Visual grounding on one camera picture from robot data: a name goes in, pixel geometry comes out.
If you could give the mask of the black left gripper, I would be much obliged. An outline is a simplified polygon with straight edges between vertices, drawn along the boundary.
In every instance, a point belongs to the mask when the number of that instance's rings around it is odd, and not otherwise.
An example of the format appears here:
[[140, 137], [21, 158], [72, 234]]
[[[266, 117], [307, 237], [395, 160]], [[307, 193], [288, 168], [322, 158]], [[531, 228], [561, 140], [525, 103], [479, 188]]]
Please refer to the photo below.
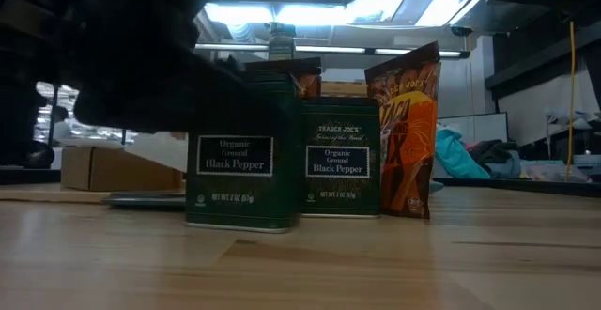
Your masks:
[[65, 52], [76, 119], [137, 131], [244, 134], [243, 67], [195, 54], [208, 0], [77, 0]]

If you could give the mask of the green black pepper tin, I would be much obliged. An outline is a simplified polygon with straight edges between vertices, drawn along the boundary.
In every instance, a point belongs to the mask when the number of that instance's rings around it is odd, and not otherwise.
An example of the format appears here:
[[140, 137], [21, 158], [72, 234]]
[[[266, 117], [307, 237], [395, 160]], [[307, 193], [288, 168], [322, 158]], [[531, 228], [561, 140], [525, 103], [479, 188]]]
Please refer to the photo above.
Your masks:
[[302, 103], [305, 196], [300, 213], [380, 214], [379, 108], [374, 100], [319, 97]]
[[301, 91], [282, 70], [247, 71], [270, 117], [242, 113], [222, 131], [189, 136], [188, 225], [281, 233], [298, 221], [302, 192]]

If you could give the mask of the large white box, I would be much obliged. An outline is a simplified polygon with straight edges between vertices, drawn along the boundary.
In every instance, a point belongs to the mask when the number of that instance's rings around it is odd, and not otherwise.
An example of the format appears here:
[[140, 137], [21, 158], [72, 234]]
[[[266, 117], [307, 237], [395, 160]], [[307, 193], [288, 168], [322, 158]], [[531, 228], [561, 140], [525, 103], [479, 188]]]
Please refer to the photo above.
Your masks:
[[185, 132], [139, 133], [124, 150], [179, 172], [187, 172], [188, 134]]

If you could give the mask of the long fluorescent light fixture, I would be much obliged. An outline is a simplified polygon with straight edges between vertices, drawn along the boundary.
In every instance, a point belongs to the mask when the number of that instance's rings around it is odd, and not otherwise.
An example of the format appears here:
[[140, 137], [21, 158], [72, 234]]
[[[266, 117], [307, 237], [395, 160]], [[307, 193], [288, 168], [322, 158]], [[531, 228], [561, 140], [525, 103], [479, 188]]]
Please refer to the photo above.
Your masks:
[[[269, 50], [269, 46], [266, 44], [196, 43], [194, 49], [196, 51], [267, 52]], [[297, 45], [296, 51], [301, 53], [313, 54], [363, 54], [397, 56], [412, 52], [412, 49]], [[470, 57], [470, 52], [440, 51], [439, 56], [444, 59], [465, 59]]]

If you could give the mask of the brown cardboard box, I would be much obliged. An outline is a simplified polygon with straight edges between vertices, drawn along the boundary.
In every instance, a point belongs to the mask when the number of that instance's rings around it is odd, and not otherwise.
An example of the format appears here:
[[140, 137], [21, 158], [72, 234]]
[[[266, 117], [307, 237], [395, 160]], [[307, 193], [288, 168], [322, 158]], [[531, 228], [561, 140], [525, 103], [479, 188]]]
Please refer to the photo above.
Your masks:
[[123, 149], [64, 147], [61, 185], [90, 192], [175, 191], [182, 173]]

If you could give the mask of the black pole stand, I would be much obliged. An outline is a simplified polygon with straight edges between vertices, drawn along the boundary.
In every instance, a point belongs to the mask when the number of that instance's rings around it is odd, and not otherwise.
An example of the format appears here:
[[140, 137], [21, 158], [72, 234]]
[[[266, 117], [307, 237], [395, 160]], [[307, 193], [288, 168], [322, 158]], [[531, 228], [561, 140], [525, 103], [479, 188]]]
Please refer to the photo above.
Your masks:
[[49, 131], [48, 131], [48, 140], [47, 144], [52, 146], [54, 144], [54, 124], [56, 122], [56, 111], [58, 106], [58, 93], [59, 93], [60, 85], [53, 85], [53, 96], [51, 101], [51, 114], [50, 114], [50, 123], [49, 123]]

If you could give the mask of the black bag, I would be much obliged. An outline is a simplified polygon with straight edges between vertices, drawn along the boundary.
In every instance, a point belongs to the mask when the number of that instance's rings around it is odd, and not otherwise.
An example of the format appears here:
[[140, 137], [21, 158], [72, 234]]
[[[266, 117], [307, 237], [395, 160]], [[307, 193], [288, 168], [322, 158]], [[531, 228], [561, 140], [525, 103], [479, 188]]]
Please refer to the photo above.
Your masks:
[[52, 147], [36, 140], [12, 145], [3, 145], [0, 143], [0, 166], [49, 169], [54, 161], [54, 157]]

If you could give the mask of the teal cloth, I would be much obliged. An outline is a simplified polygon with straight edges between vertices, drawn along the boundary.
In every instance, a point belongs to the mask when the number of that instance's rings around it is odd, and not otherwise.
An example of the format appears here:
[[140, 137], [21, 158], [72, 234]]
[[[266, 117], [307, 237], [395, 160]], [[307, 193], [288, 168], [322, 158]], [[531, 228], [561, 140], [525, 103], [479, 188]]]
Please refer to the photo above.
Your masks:
[[449, 127], [437, 126], [435, 154], [438, 162], [453, 178], [489, 179], [461, 143], [462, 134]]

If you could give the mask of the blue grey clothes pile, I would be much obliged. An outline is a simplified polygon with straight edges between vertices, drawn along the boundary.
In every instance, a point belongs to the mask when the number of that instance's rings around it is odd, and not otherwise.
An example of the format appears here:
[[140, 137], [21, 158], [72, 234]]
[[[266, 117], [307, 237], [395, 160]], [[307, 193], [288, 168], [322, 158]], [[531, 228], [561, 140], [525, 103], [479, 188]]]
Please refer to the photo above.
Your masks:
[[519, 178], [521, 174], [518, 146], [514, 142], [482, 141], [467, 146], [467, 151], [491, 178]]

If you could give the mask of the white panel dark frame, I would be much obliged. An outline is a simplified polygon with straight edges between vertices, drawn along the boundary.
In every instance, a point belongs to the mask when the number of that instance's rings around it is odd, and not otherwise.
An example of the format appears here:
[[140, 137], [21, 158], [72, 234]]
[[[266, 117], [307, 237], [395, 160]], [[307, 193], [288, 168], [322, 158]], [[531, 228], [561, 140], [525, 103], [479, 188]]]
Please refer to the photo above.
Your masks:
[[438, 119], [438, 123], [459, 132], [460, 140], [466, 144], [509, 140], [506, 113], [443, 117]]

